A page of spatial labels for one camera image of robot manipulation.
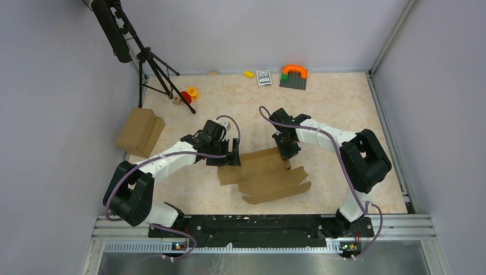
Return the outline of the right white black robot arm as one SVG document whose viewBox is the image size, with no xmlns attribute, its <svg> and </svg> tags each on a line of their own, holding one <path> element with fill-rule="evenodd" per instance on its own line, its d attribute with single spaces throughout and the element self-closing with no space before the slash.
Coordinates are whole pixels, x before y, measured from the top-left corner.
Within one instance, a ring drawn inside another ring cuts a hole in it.
<svg viewBox="0 0 486 275">
<path fill-rule="evenodd" d="M 280 108 L 266 120 L 276 129 L 273 138 L 284 160 L 296 156 L 301 143 L 334 153 L 348 184 L 348 193 L 336 213 L 336 229 L 351 236 L 370 204 L 370 194 L 391 171 L 392 164 L 376 134 L 370 129 L 345 131 L 318 122 L 309 115 L 293 117 Z"/>
</svg>

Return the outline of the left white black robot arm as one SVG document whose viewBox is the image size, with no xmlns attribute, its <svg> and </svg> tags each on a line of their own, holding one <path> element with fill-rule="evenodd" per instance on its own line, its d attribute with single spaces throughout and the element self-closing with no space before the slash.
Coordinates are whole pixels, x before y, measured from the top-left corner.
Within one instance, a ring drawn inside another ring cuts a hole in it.
<svg viewBox="0 0 486 275">
<path fill-rule="evenodd" d="M 208 120 L 202 129 L 181 137 L 151 159 L 119 163 L 103 198 L 105 218 L 131 226 L 159 225 L 171 237 L 180 235 L 183 212 L 169 203 L 154 201 L 155 185 L 201 160 L 208 166 L 240 166 L 241 131 L 229 139 L 229 130 L 228 123 Z"/>
</svg>

